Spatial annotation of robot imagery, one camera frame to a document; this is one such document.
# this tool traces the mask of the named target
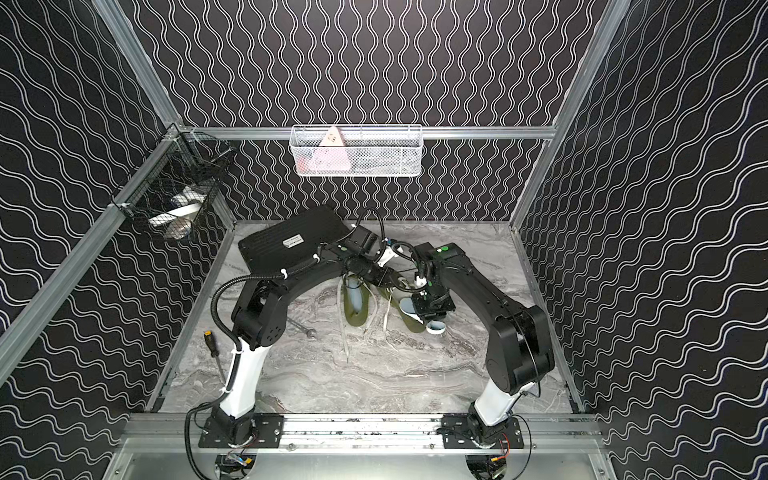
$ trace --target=pink object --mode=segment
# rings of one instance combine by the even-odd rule
[[[326,136],[320,142],[320,147],[328,148],[317,148],[313,152],[310,164],[306,165],[309,170],[340,171],[352,168],[346,149],[339,148],[344,147],[344,140],[336,125],[328,129]]]

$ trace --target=label sticker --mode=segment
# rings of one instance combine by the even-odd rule
[[[286,238],[283,240],[283,245],[288,248],[295,247],[299,243],[304,243],[304,239],[301,237],[301,235],[294,235],[291,238]]]

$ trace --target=marble surface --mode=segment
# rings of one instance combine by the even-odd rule
[[[237,226],[235,241],[217,278],[217,286],[249,273],[237,241],[265,228],[264,223]],[[528,284],[515,253],[508,227],[493,223],[388,223],[388,237],[411,244],[457,243],[472,262],[498,288],[526,306],[533,304]],[[408,268],[406,260],[390,264]],[[477,316],[454,295],[456,311],[445,319],[440,336],[411,333],[395,310],[382,328],[387,302],[379,301],[374,316],[362,327],[344,326],[349,346],[346,357],[336,302],[338,280],[329,280],[304,293],[289,307],[288,317],[313,328],[309,339],[290,323],[264,363],[257,388],[257,410],[264,412],[466,412],[485,388],[485,347],[488,334]],[[239,286],[225,292],[219,312],[228,326]],[[203,342],[203,332],[217,329],[206,311],[187,346],[166,395],[162,412],[185,412],[219,395],[216,363]],[[217,333],[225,370],[231,359],[229,340]],[[568,392],[554,370],[541,383],[541,398],[524,397],[515,406],[520,413],[570,413]]]

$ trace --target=wavy line pattern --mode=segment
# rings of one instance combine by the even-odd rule
[[[164,128],[88,0],[0,3],[0,335]]]
[[[508,220],[541,140],[426,141],[420,177],[300,177],[283,141],[246,141],[222,192],[241,220],[278,220],[329,204],[356,219],[373,202],[388,220]]]
[[[223,234],[212,212],[187,243],[156,243],[123,224],[0,387],[0,478],[103,476]]]
[[[122,0],[189,125],[549,125],[605,0]]]
[[[633,2],[521,229],[624,480],[768,472],[766,25]]]

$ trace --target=red wire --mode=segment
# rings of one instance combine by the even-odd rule
[[[506,433],[503,433],[503,432],[502,432],[502,435],[504,436],[504,440],[507,441],[507,452],[502,457],[491,458],[491,462],[496,462],[497,460],[501,460],[502,458],[507,458],[507,455],[509,455],[509,437],[507,436]]]

